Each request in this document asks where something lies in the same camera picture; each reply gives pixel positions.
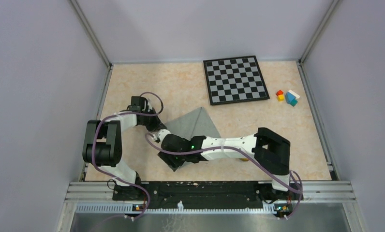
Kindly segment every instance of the gray wall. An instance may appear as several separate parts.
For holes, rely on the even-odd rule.
[[[298,59],[331,0],[79,0],[112,62]]]
[[[0,231],[54,231],[105,67],[66,0],[0,0]]]
[[[343,179],[385,232],[385,0],[345,0],[306,63]]]

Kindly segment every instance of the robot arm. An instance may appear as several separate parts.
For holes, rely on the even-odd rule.
[[[156,114],[147,99],[132,97],[131,105],[126,111]],[[83,159],[91,162],[91,147],[99,120],[91,120],[87,124]],[[243,150],[253,157],[263,167],[286,184],[289,184],[289,155],[290,142],[267,128],[259,128],[256,134],[240,138],[211,138],[195,136],[191,140],[172,134],[157,116],[141,116],[135,114],[117,115],[107,120],[101,127],[98,139],[105,138],[105,142],[97,142],[95,150],[96,165],[104,171],[116,175],[130,183],[141,182],[138,174],[121,160],[121,133],[136,125],[143,125],[150,132],[158,132],[156,142],[161,142],[161,148],[172,152],[193,152],[190,155],[176,156],[159,152],[158,156],[173,170],[177,170],[184,162],[198,163],[221,158],[245,158],[239,152],[229,149],[213,149],[200,152],[211,147],[231,146]],[[287,191],[288,189],[273,180],[274,189]]]

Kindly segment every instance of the marble surface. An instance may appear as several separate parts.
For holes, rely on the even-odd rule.
[[[131,96],[157,93],[164,102],[162,122],[205,107],[222,137],[254,134],[267,127],[291,141],[290,168],[304,180],[330,180],[326,159],[295,61],[259,62],[270,98],[265,101],[210,106],[202,62],[114,65],[102,117],[123,110]],[[278,102],[275,92],[292,89],[301,96],[292,107]],[[149,96],[153,106],[159,101]],[[218,159],[185,166],[173,172],[144,140],[145,127],[125,131],[123,157],[145,181],[270,180],[251,162]],[[89,165],[86,180],[108,180]]]

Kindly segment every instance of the black square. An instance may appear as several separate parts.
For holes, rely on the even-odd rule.
[[[204,60],[203,63],[211,105],[269,99],[255,56]]]

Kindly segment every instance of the gray square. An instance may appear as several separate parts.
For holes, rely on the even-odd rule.
[[[240,100],[247,99],[247,95],[245,95],[245,93],[240,93],[238,96]]]
[[[258,92],[265,92],[265,89],[263,86],[257,86]]]
[[[220,97],[212,97],[212,102],[219,102],[220,101]]]
[[[254,92],[254,93],[252,93],[252,97],[253,98],[259,98],[260,96],[259,96],[258,92]]]

